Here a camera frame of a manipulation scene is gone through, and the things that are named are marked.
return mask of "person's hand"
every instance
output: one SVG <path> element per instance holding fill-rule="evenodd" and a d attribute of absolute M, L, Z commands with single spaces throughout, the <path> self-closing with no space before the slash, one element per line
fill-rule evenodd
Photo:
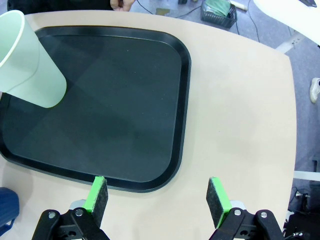
<path fill-rule="evenodd" d="M 115 11 L 129 12 L 135 0 L 110 0 L 110 5 Z"/>

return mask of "beige table surface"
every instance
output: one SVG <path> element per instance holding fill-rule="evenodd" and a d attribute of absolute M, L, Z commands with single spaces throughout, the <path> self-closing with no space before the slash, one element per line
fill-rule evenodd
<path fill-rule="evenodd" d="M 111 240 L 206 240 L 214 223 L 209 177 L 249 212 L 273 211 L 282 226 L 296 155 L 296 104 L 289 58 L 242 36 L 141 13 L 65 11 L 27 16 L 48 26 L 122 26 L 167 32 L 188 48 L 191 78 L 183 157 L 176 176 L 150 193 L 109 190 L 101 228 Z M 4 240 L 31 239 L 41 213 L 68 210 L 90 186 L 0 159 L 0 186 L 17 192 L 20 215 Z"/>

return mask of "green paper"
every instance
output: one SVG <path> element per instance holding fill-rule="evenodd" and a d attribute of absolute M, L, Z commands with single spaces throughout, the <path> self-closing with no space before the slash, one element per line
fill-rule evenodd
<path fill-rule="evenodd" d="M 208 5 L 213 13 L 218 16 L 226 17 L 229 13 L 231 4 L 227 0 L 206 0 L 205 4 Z"/>

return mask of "black tray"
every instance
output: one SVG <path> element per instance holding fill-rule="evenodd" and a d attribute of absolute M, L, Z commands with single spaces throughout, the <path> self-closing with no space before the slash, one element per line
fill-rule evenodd
<path fill-rule="evenodd" d="M 10 162 L 81 182 L 150 192 L 181 163 L 191 59 L 176 37 L 106 26 L 36 32 L 67 80 L 42 108 L 3 94 L 0 151 Z"/>

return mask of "paper cup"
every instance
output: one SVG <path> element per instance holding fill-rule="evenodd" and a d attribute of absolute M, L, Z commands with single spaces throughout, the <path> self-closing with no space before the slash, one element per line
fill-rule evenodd
<path fill-rule="evenodd" d="M 18 10 L 0 15 L 0 91 L 44 108 L 58 104 L 66 79 Z"/>

